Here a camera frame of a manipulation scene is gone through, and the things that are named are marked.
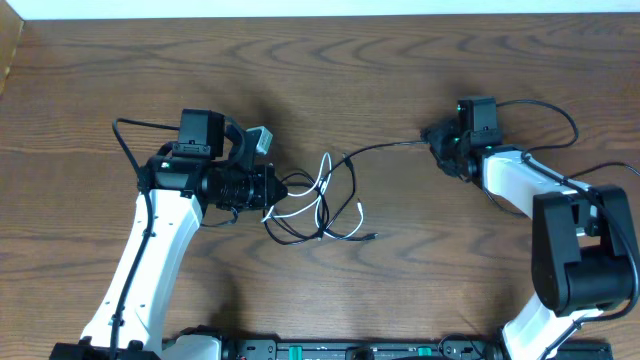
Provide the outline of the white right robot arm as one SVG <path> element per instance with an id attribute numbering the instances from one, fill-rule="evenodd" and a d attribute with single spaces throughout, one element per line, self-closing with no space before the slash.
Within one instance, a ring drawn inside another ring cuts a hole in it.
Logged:
<path id="1" fill-rule="evenodd" d="M 626 316 L 639 300 L 639 249 L 625 191 L 593 187 L 502 141 L 495 119 L 423 130 L 439 168 L 497 195 L 532 225 L 534 293 L 485 359 L 553 359 L 587 323 Z"/>

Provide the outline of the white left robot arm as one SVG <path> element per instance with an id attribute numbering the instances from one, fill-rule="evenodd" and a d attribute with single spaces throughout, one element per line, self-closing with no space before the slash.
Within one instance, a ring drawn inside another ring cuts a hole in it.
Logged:
<path id="1" fill-rule="evenodd" d="M 223 342 L 200 331 L 163 342 L 164 323 L 186 249 L 209 205 L 232 214 L 263 210 L 287 195 L 271 166 L 213 168 L 185 175 L 162 167 L 136 200 L 134 224 L 109 289 L 81 334 L 88 359 L 220 359 Z"/>

